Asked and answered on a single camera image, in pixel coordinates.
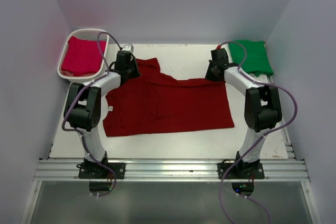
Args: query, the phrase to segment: floor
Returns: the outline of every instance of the floor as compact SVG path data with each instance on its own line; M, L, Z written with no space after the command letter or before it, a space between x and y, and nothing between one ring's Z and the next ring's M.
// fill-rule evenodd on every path
M157 57L161 72L183 80L204 78L208 60L211 59L210 51L214 48L216 45L139 44L134 45L134 55L139 59ZM116 52L117 47L109 45L108 62L115 59ZM261 75L258 80L267 81L267 77ZM102 145L109 158L235 158L247 131L244 120L245 99L231 85L226 84L226 88L235 127L196 132L106 137L102 120L107 115L107 102L102 98L102 116L98 126ZM83 148L78 135L62 131L61 121L62 116L60 116L50 158L82 158ZM288 158L285 142L284 131L268 135L260 158Z

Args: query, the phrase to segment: purple cable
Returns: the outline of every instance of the purple cable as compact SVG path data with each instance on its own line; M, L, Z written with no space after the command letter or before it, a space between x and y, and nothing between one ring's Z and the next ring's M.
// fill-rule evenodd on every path
M107 74L109 74L109 72L110 72L109 65L108 65L108 63L107 63L107 61L106 61L106 58L104 57L104 54L103 54L103 52L102 52L102 50L101 50L101 47L100 47L100 44L99 44L99 37L100 37L101 34L107 34L108 36L110 36L110 37L115 41L115 43L118 45L118 47L119 47L120 50L121 50L122 48L120 47L120 45L119 45L119 43L116 41L116 39L115 39L112 35L110 35L109 33L105 32L105 31L101 31L101 32L98 34L98 36L97 36L97 45L98 45L98 49L99 49L100 55L102 56L102 58L103 58L103 60L104 60L104 64L106 65L106 68L107 68L107 70L106 70L106 71L107 71ZM107 194L109 194L110 192L113 191L113 189L115 188L115 186L116 186L116 184L117 184L117 179L116 179L117 176L116 176L115 172L114 172L110 167L108 167L108 166L102 164L99 160L97 160L97 159L90 153L90 151L89 151L89 149L88 149L88 147L87 147L87 145L86 145L85 136L84 136L83 132L81 132L81 131L78 130L78 129L67 129L67 128L65 128L65 124L66 124L66 122L68 121L68 118L69 118L69 116L70 116L71 111L72 111L73 108L75 107L76 103L78 102L78 100L79 100L80 96L83 94L83 92L84 92L85 90L87 90L90 86L92 86L96 81L99 81L99 80L105 78L105 77L107 76L107 74L103 74L102 76L100 76L100 77L98 77L98 78L92 80L88 85L84 86L84 87L78 92L78 94L76 95L75 99L73 100L73 102L72 102L70 108L68 109L68 112L67 112L66 115L64 116L64 119L63 119L63 122L62 122L62 130L64 130L64 131L69 131L69 132L70 132L70 131L77 132L77 133L79 134L80 138L81 138L83 148L84 148L85 152L89 155L89 157L91 157L92 160L95 161L99 166L101 166L101 167L103 167L104 169L108 170L108 171L113 175L114 183L113 183L113 185L112 185L112 188L111 188L107 193L104 193L104 194L98 194L98 193L97 193L96 196L98 196L98 197L105 196L105 195L107 195Z
M274 128L274 129L272 129L272 130L269 130L268 132L266 132L266 133L264 133L239 159L237 159L226 171L225 171L225 173L224 173L224 175L222 176L222 179L221 179L221 181L220 181L220 186L219 186L219 193L218 193L218 199L219 199L219 203L221 204L221 208L222 208L222 211L224 212L224 214L225 214L225 216L228 218L228 220L231 222L231 223L235 223L234 221L233 221L233 219L231 218L231 216L228 214L228 212L227 212L227 210L225 209L225 207L224 207L224 204L223 204L223 200L222 200L222 190L223 190L223 183L224 183L224 179L225 179L225 177L227 176L227 174L228 174L228 172L233 168L233 167L235 167L250 151L252 151L253 150L253 148L254 147L256 147L259 143L260 143L260 141L261 140L263 140L263 138L264 137L266 137L268 134L270 134L270 133L272 133L272 132L274 132L274 131L277 131L277 130L281 130L281 129L283 129L284 127L286 127L286 126L288 126L289 124L291 124L293 121L294 121L294 119L296 118L296 116L297 116L297 114L298 114L298 105L297 105L297 102L296 102L296 100L295 100L295 98L294 98L294 96L287 90L287 89L285 89L285 88L283 88L283 87L281 87L281 86L278 86L278 85L276 85L276 84L274 84L274 83L264 83L264 82L259 82L259 81L254 81L252 78L250 78L247 74L245 74L243 71L241 71L240 69L241 69L241 67L242 67L242 64L245 62L245 60L246 60L246 58L247 58L247 51L246 51L246 48L242 45L242 44L240 44L240 43L238 43L238 42L236 42L236 41L226 41L226 42L224 42L224 43L222 43L221 44L221 46L222 45L224 45L224 44L228 44L228 43L234 43L234 44L237 44L237 45L239 45L239 46L241 46L242 47L242 49L244 50L244 58L243 58L243 60L241 61L241 63L238 65L238 72L242 75L242 76L244 76L247 80L249 80L249 81L252 81L253 83L256 83L256 84L261 84L261 85L265 85L265 86L272 86L272 87L276 87L276 88L278 88L278 89L281 89L282 91L284 91L286 94L288 94L289 96L290 96L290 98L292 99L292 101L293 101L293 104L294 104L294 114L293 114L293 116L292 116L292 118L287 122L287 123L285 123L284 125L281 125L281 126L279 126L279 127L277 127L277 128ZM247 199L249 199L250 201L252 201L252 202L254 202L254 203L256 203L256 204L258 204L264 211L265 211L265 213L267 214L267 218L268 218L268 223L271 223L271 216L270 216L270 213L268 212L268 210L266 209L266 207L263 205L263 204L261 204L260 202L258 202L258 201L256 201L255 199L252 199L252 198L250 198L250 197L248 197Z

